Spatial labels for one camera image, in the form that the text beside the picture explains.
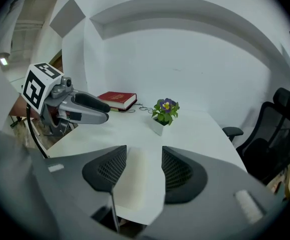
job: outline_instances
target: potted plant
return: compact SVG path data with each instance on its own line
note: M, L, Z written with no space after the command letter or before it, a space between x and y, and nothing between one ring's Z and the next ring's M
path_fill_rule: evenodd
M179 104L169 98L159 99L154 108L151 128L159 136L162 136L164 128L173 122L173 117L178 117Z

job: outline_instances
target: chair backrest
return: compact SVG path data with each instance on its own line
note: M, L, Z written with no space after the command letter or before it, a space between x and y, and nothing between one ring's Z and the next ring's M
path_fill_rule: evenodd
M248 173L268 184L290 164L290 91L263 103L250 137L237 148Z

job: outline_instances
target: white table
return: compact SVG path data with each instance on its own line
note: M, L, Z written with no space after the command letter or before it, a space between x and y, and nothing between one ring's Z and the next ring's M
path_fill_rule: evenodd
M135 113L109 112L109 120L101 125L81 124L48 150L54 158L127 145L127 166L114 188L118 216L148 225L161 213L165 196L162 146L197 152L246 170L232 143L208 113L180 110L163 136L158 136L149 127L151 114L138 106L133 108Z

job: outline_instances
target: purple flower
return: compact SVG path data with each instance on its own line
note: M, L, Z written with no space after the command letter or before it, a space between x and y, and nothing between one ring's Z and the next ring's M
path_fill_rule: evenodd
M171 112L171 107L173 105L173 101L171 99L166 98L165 100L162 100L159 104L160 104L160 107L163 110L165 110L166 113L170 113Z

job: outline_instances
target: ceiling light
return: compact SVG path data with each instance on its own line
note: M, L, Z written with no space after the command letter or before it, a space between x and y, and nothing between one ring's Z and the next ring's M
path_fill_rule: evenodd
M0 59L1 63L5 66L5 65L8 65L8 62L6 61L5 58L1 58Z

